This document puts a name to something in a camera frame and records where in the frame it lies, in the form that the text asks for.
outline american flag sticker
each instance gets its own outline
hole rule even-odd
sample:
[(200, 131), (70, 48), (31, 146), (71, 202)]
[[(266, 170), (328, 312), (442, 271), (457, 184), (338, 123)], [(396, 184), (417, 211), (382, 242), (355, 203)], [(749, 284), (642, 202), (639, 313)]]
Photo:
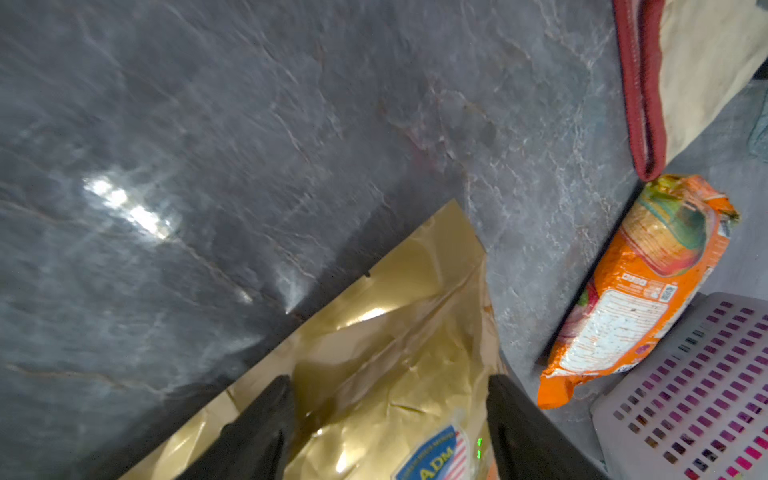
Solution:
[(406, 460), (393, 480), (466, 480), (469, 450), (464, 434), (453, 425), (433, 436)]

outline metallic gold packaging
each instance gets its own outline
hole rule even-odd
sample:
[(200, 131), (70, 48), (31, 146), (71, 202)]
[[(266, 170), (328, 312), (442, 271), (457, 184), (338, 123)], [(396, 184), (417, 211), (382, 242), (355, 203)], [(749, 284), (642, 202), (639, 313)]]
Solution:
[(485, 263), (448, 203), (123, 480), (179, 475), (283, 374), (297, 424), (286, 480), (485, 480), (488, 377), (504, 369)]

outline orange snack bag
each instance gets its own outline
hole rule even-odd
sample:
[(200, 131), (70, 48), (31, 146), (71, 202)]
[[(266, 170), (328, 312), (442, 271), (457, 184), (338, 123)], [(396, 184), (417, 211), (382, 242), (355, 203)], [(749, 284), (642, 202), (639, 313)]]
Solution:
[(699, 176), (645, 186), (562, 326), (538, 406), (637, 365), (674, 325), (723, 256), (739, 214)]

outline white plastic basket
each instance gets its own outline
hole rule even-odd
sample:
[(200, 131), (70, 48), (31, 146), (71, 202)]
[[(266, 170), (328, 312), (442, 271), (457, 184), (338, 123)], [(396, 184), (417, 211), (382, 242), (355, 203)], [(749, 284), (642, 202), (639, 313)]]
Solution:
[(768, 302), (709, 295), (592, 418), (613, 478), (768, 478)]

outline marble surface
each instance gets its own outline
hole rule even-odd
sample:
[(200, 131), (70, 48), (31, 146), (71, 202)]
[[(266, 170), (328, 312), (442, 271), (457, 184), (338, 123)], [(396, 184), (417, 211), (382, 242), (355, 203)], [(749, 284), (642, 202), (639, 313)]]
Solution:
[[(608, 0), (0, 22), (3, 478), (116, 478), (451, 198), (534, 395), (636, 185)], [(594, 438), (583, 402), (551, 417)]]

